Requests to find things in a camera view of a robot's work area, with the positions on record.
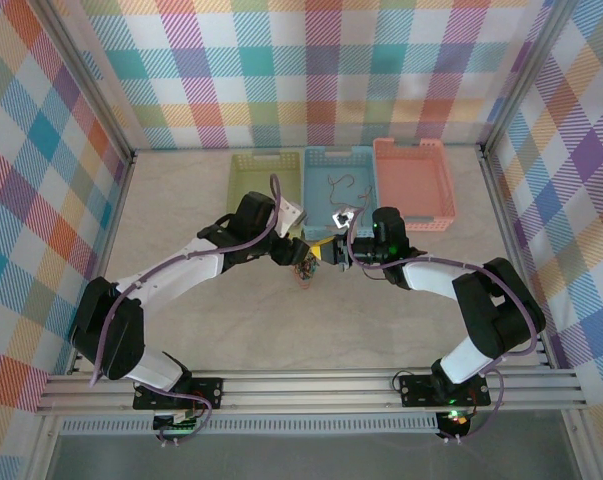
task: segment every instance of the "pink basket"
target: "pink basket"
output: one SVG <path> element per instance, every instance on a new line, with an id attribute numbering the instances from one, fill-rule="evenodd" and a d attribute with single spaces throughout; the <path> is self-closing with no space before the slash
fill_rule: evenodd
<path id="1" fill-rule="evenodd" d="M 439 140 L 397 147 L 393 138 L 374 141 L 379 206 L 396 207 L 408 231 L 442 232 L 456 216 L 454 186 Z"/>

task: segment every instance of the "colorful plaid backdrop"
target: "colorful plaid backdrop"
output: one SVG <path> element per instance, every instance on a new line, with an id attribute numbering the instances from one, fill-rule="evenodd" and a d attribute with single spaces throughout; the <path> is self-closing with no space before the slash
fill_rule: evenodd
<path id="1" fill-rule="evenodd" d="M 603 442 L 603 0 L 581 0 L 497 154 L 553 344 Z"/>
<path id="2" fill-rule="evenodd" d="M 0 479 L 67 361 L 123 166 L 26 0 L 0 1 Z"/>
<path id="3" fill-rule="evenodd" d="M 57 0 L 142 148 L 485 138 L 552 0 Z"/>

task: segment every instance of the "blue basket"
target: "blue basket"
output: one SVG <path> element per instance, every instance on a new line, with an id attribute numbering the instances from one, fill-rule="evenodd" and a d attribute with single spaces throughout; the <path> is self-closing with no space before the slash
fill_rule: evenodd
<path id="1" fill-rule="evenodd" d="M 307 213 L 303 233 L 306 240 L 321 240 L 343 233 L 337 229 L 332 215 L 343 206 L 364 207 L 357 221 L 357 236 L 372 237 L 372 212 L 379 207 L 372 147 L 351 150 L 308 147 L 303 162 L 303 208 Z"/>

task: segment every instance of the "plastic basket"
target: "plastic basket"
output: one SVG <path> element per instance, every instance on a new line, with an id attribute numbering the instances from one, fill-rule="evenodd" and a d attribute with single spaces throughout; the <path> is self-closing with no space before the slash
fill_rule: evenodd
<path id="1" fill-rule="evenodd" d="M 454 186 L 439 140 L 398 147 L 393 138 L 374 141 L 379 204 L 397 207 L 411 231 L 441 232 L 456 216 Z"/>
<path id="2" fill-rule="evenodd" d="M 281 152 L 274 155 L 247 153 L 232 155 L 227 211 L 236 212 L 241 199 L 248 192 L 259 192 L 272 197 L 272 173 L 279 177 L 283 197 L 301 205 L 301 160 L 297 152 Z M 300 236 L 301 227 L 291 229 L 290 235 Z"/>
<path id="3" fill-rule="evenodd" d="M 338 182 L 334 189 L 330 181 Z M 372 212 L 378 208 L 372 148 L 352 147 L 338 151 L 325 147 L 306 148 L 303 162 L 303 208 L 307 214 L 303 233 L 306 240 L 321 240 L 344 232 L 345 229 L 337 229 L 332 215 L 346 205 L 365 206 L 365 212 L 357 221 L 357 236 L 371 237 Z"/>

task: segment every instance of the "table surface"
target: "table surface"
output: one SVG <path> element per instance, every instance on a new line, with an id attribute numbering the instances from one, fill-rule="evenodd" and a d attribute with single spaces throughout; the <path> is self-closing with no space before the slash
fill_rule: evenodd
<path id="1" fill-rule="evenodd" d="M 107 278 L 161 261 L 223 215 L 236 152 L 141 153 Z M 412 232 L 411 244 L 475 263 L 505 256 L 475 150 L 450 147 L 448 158 L 457 219 L 445 232 Z M 268 258 L 198 285 L 146 320 L 146 343 L 194 370 L 423 367 L 465 335 L 452 300 L 327 264 L 302 290 L 289 267 Z M 536 364 L 537 358 L 510 363 Z"/>

